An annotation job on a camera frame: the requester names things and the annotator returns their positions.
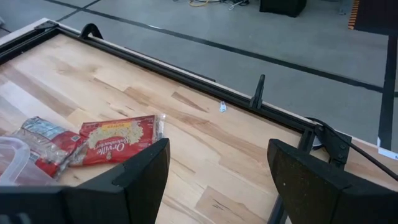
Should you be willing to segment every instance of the concrete floor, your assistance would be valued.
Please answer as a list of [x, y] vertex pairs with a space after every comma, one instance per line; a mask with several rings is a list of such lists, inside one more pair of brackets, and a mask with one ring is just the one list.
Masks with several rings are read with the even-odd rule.
[[[298, 18], [260, 13], [259, 2], [229, 11], [227, 4], [190, 7], [187, 0], [0, 0], [4, 29], [14, 31], [42, 17], [61, 19], [81, 29], [95, 23], [106, 40], [214, 78], [252, 95], [260, 74], [266, 74], [263, 99], [302, 116], [322, 119], [336, 129], [376, 143], [381, 96], [206, 45], [224, 44], [318, 70], [383, 86], [387, 37], [349, 30], [337, 2], [308, 0]], [[145, 26], [151, 25], [160, 29]], [[194, 41], [187, 37], [199, 38]], [[395, 104], [393, 149], [398, 149], [398, 105]]]

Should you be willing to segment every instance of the yellow cable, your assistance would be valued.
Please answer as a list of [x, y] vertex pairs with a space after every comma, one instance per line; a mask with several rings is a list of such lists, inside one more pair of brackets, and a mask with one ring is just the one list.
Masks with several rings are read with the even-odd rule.
[[202, 7], [202, 6], [206, 6], [207, 3], [209, 3], [209, 0], [206, 0], [205, 3], [194, 5], [194, 4], [192, 4], [194, 1], [195, 1], [195, 0], [190, 0], [190, 1], [189, 1], [189, 5], [192, 6], [192, 7]]

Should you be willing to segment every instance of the black clamp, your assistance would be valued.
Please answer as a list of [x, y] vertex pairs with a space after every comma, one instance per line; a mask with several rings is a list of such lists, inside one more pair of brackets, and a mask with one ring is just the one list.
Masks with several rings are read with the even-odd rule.
[[252, 109], [260, 109], [262, 105], [262, 92], [264, 91], [264, 82], [266, 80], [266, 76], [263, 74], [260, 76], [259, 83], [257, 84], [256, 93], [250, 99], [249, 106]]
[[84, 28], [81, 30], [79, 38], [86, 39], [89, 34], [93, 34], [93, 37], [97, 37], [100, 39], [102, 38], [102, 35], [100, 33], [100, 30], [95, 24], [87, 24], [84, 26]]
[[341, 138], [346, 142], [351, 142], [352, 137], [338, 133], [341, 137], [339, 138], [332, 130], [319, 124], [315, 126], [315, 134], [329, 153], [329, 163], [339, 169], [344, 169], [349, 154], [349, 145]]
[[58, 27], [58, 26], [59, 26], [59, 24], [54, 21], [46, 21], [38, 26], [35, 26], [34, 29], [35, 30], [43, 30], [43, 29], [49, 29], [49, 28], [54, 28], [54, 27]]

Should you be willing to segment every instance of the wooden table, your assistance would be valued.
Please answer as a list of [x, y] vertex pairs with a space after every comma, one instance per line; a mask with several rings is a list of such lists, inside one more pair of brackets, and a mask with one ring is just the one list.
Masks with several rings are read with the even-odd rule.
[[[219, 100], [64, 35], [0, 66], [1, 134], [33, 116], [77, 132], [82, 122], [165, 113], [171, 161], [157, 223], [267, 222], [277, 197], [268, 140], [297, 147], [301, 134], [227, 107], [220, 113]], [[378, 154], [376, 146], [352, 142], [398, 172], [398, 162]], [[327, 159], [324, 150], [312, 154]], [[60, 183], [76, 186], [112, 166], [69, 168]], [[396, 181], [352, 149], [345, 170], [398, 190]]]

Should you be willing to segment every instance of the plastic bag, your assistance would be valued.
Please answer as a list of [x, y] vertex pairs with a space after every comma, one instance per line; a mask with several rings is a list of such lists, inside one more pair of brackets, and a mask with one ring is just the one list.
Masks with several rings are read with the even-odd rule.
[[83, 123], [85, 144], [70, 166], [124, 162], [163, 135], [165, 115]]
[[29, 146], [16, 138], [0, 137], [0, 186], [57, 185], [29, 160]]
[[11, 134], [30, 147], [30, 160], [49, 176], [56, 178], [82, 148], [82, 138], [74, 132], [39, 117], [29, 118]]

